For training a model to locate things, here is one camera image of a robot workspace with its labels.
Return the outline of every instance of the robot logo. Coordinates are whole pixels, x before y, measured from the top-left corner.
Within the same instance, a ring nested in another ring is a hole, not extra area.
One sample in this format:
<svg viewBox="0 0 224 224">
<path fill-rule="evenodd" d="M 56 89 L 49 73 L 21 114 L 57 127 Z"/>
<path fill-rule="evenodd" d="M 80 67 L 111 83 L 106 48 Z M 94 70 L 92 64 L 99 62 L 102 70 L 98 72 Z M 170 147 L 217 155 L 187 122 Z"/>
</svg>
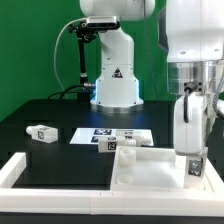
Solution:
<svg viewBox="0 0 224 224">
<path fill-rule="evenodd" d="M 121 74 L 121 71 L 119 68 L 116 69 L 116 71 L 114 72 L 112 78 L 123 78 L 123 75 Z"/>
</svg>

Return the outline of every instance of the black table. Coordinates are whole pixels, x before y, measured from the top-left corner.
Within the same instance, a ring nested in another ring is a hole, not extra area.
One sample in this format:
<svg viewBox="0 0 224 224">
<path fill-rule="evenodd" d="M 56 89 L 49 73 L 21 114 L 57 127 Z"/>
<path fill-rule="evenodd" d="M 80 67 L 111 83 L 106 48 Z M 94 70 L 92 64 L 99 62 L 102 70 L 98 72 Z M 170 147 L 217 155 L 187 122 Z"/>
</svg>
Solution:
<svg viewBox="0 0 224 224">
<path fill-rule="evenodd" d="M 171 148 L 173 102 L 145 102 L 140 112 L 104 114 L 75 100 L 32 100 L 0 123 L 0 165 L 14 152 L 26 152 L 28 167 L 16 188 L 108 190 L 113 153 L 99 154 L 96 145 L 69 144 L 78 127 L 151 129 L 155 147 Z M 26 134 L 27 126 L 43 124 L 59 129 L 59 141 L 45 144 Z M 209 157 L 222 176 L 223 121 L 216 121 L 210 135 Z M 223 223 L 222 218 L 161 216 L 90 216 L 1 213 L 0 223 Z"/>
</svg>

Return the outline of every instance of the green backdrop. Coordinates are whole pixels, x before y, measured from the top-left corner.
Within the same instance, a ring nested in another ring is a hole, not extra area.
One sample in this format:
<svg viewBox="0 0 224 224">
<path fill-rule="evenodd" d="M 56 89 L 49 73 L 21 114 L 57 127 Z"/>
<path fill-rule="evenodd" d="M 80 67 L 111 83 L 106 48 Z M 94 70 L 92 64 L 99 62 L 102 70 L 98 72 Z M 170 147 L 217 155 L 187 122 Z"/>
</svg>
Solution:
<svg viewBox="0 0 224 224">
<path fill-rule="evenodd" d="M 167 93 L 166 53 L 157 44 L 157 13 L 165 0 L 156 1 L 148 19 L 149 44 L 159 100 L 174 100 Z M 62 27 L 83 17 L 79 0 L 2 0 L 0 4 L 0 120 L 31 99 L 47 98 L 60 91 L 53 72 L 53 51 Z M 135 75 L 141 95 L 155 100 L 150 74 L 144 21 L 122 23 L 135 41 Z M 86 45 L 87 70 L 94 81 L 101 70 L 99 39 Z M 65 32 L 58 49 L 58 71 L 65 87 L 79 82 L 75 35 Z"/>
</svg>

